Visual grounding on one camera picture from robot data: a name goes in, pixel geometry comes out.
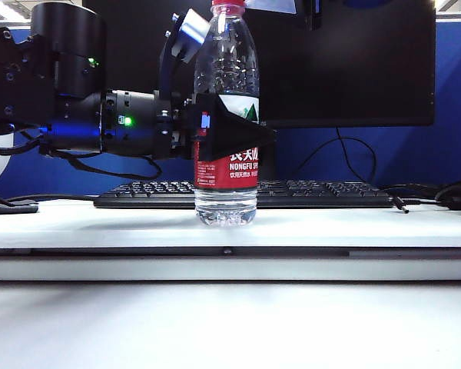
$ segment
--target water bottle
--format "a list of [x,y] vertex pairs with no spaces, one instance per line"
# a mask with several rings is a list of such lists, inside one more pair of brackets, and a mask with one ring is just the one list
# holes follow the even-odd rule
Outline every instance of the water bottle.
[[[197,57],[194,91],[219,94],[227,110],[258,123],[260,77],[244,10],[244,0],[212,1],[214,17]],[[258,149],[207,162],[198,161],[198,148],[197,143],[194,184],[200,219],[221,227],[250,223],[256,214]]]

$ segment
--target bottle cap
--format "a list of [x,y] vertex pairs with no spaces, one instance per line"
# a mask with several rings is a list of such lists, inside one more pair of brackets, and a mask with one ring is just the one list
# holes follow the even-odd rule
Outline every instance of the bottle cap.
[[237,5],[244,7],[244,0],[212,0],[212,6],[215,5]]

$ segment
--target black keyboard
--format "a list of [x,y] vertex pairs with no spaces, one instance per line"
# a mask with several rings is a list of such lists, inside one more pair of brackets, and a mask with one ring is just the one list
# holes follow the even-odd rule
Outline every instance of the black keyboard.
[[[97,208],[193,208],[190,181],[135,181],[94,201]],[[258,208],[391,208],[392,198],[363,182],[261,181]]]

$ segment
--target blue wall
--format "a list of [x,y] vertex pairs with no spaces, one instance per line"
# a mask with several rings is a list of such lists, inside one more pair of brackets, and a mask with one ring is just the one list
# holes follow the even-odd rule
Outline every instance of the blue wall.
[[[14,32],[17,40],[27,32]],[[436,122],[417,128],[344,128],[343,135],[361,138],[377,153],[378,172],[374,184],[408,181],[444,183],[461,179],[461,22],[437,24]],[[331,128],[290,129],[279,132],[278,175],[290,173],[318,145],[335,137]],[[357,143],[347,143],[355,169],[370,173],[370,153]],[[144,162],[102,155],[87,161],[110,171],[149,175]],[[163,161],[163,179],[193,176],[191,161]],[[339,143],[323,149],[299,173],[300,178],[355,179],[348,170]],[[105,175],[83,173],[60,159],[48,159],[36,151],[11,159],[0,177],[0,195],[10,197],[31,193],[99,194],[126,182]]]

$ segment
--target monitor screen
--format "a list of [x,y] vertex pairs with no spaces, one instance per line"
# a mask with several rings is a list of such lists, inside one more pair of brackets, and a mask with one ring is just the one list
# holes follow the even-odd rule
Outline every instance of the monitor screen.
[[[299,7],[297,15],[253,9],[244,15],[259,58],[261,120],[272,128],[432,124],[433,0],[316,3],[320,17],[314,30]],[[210,4],[84,0],[108,24],[108,86],[157,88],[158,58],[172,14],[193,8],[209,19]],[[185,65],[174,89],[189,96],[193,72],[194,64]]]

